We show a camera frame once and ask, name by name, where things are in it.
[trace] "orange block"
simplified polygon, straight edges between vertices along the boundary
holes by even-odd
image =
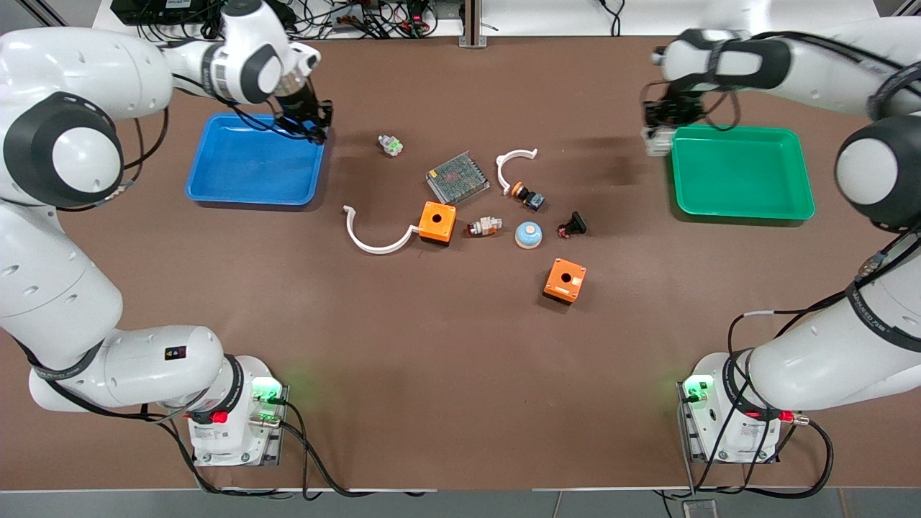
[[[458,209],[450,205],[426,202],[419,219],[419,237],[423,241],[448,246]]]
[[[585,267],[570,263],[566,259],[557,258],[554,267],[550,269],[547,285],[543,294],[552,299],[572,304],[578,298],[578,292],[585,281]]]

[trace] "brown tabletop surface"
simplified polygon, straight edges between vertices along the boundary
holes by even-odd
[[[639,137],[640,89],[664,39],[453,39],[318,43],[314,81],[335,101],[334,141],[303,212],[199,207],[184,186],[205,120],[223,107],[176,93],[163,148],[129,193],[63,215],[70,237],[124,296],[122,329],[203,324],[232,354],[263,359],[291,386],[333,475],[352,488],[531,489],[685,485],[676,381],[724,350],[740,312],[804,307],[842,288],[890,236],[837,193],[836,152],[866,123],[764,94],[740,95],[746,125],[802,141],[815,217],[799,227],[689,222],[676,215],[663,159]],[[728,107],[716,115],[731,118]],[[136,153],[121,126],[126,156]],[[157,116],[144,120],[148,141]],[[378,134],[405,150],[382,154]],[[501,196],[509,180],[543,193],[542,210]],[[425,172],[459,153],[493,182],[459,207],[448,248],[411,241],[388,256],[345,232],[395,241],[434,199]],[[589,233],[554,235],[578,210]],[[505,228],[464,239],[460,225]],[[525,220],[545,236],[513,240]],[[588,269],[571,307],[541,290],[555,257]],[[784,321],[746,321],[737,347]],[[191,487],[167,434],[137,422],[39,409],[12,340],[0,347],[0,489]],[[835,446],[836,486],[921,486],[921,393],[814,412]],[[753,483],[806,486],[824,451],[804,430]],[[299,485],[300,450],[277,468],[210,470],[223,485]],[[742,467],[708,480],[738,484]]]

